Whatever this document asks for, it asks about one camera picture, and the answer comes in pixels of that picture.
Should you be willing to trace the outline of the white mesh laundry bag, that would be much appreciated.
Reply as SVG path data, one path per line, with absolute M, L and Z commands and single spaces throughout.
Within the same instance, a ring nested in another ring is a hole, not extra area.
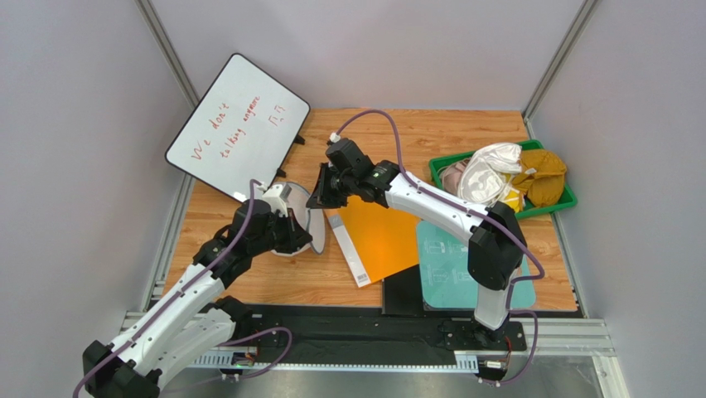
M 311 193 L 304 186 L 296 182 L 287 183 L 292 188 L 288 197 L 288 208 L 293 209 L 301 227 L 305 228 L 313 238 L 311 245 L 305 251 L 311 250 L 316 255 L 322 255 L 326 246 L 326 226 L 323 211 L 321 209 L 310 209 L 306 206 Z M 272 253 L 281 257 L 295 256 L 276 250 L 272 250 Z

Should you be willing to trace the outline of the white bra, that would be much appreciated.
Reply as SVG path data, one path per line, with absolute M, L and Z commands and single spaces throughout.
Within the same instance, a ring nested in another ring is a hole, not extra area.
M 475 151 L 461 174 L 456 196 L 483 205 L 505 198 L 510 180 L 521 172 L 521 150 L 517 143 L 494 143 Z

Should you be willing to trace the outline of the mustard yellow bra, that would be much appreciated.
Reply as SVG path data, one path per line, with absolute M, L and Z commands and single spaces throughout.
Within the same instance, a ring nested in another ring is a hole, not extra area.
M 521 151 L 520 173 L 510 180 L 535 206 L 552 206 L 562 194 L 567 166 L 555 153 L 546 150 Z

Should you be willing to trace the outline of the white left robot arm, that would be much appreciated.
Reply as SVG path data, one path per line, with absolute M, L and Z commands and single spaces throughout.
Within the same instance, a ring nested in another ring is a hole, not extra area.
M 239 325 L 249 311 L 221 294 L 254 257 L 271 251 L 294 255 L 313 241 L 290 207 L 248 200 L 194 255 L 172 288 L 128 331 L 111 342 L 92 342 L 83 352 L 84 376 L 73 395 L 158 397 L 185 367 L 212 347 L 243 344 Z

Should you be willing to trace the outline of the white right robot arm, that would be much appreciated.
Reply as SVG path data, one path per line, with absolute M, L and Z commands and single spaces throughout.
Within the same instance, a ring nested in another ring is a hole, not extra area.
M 467 272 L 476 281 L 474 338 L 483 346 L 506 343 L 513 279 L 526 257 L 526 240 L 506 204 L 483 206 L 455 197 L 384 160 L 373 163 L 348 138 L 330 139 L 326 162 L 307 206 L 338 209 L 349 197 L 403 211 L 454 236 L 467 247 Z

